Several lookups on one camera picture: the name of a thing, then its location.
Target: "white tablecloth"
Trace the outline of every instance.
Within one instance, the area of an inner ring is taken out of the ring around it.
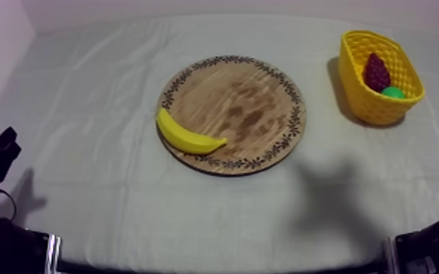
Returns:
[[[401,43],[427,97],[390,128],[361,125],[337,74],[341,35]],[[288,74],[308,109],[277,166],[220,178],[177,162],[154,110],[180,69],[246,55]],[[0,97],[23,151],[3,188],[19,224],[63,258],[133,270],[264,273],[364,262],[378,242],[439,220],[439,37],[307,17],[204,15],[38,37]],[[10,214],[0,197],[0,213]]]

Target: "yellow basket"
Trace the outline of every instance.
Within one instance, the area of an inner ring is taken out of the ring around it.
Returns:
[[[404,99],[382,95],[364,83],[362,74],[372,52],[383,59],[392,86],[405,93]],[[424,87],[400,45],[371,31],[349,31],[342,36],[338,71],[352,111],[374,125],[398,121],[425,96]]]

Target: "round wooden board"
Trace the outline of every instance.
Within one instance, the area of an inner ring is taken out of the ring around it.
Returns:
[[[167,149],[185,164],[222,175],[255,173],[285,158],[306,124],[303,97],[277,68],[254,58],[217,56],[180,71],[166,85],[157,111],[166,108],[184,128],[225,146],[208,155]]]

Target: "green toy fruit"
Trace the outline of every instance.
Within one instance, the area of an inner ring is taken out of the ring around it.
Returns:
[[[393,98],[399,98],[399,99],[405,98],[405,94],[398,87],[387,87],[381,92],[381,94]]]

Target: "banana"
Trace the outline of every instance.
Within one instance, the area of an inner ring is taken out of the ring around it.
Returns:
[[[208,154],[228,141],[226,138],[215,140],[209,136],[186,130],[177,124],[164,108],[158,112],[157,124],[163,137],[170,145],[191,154]]]

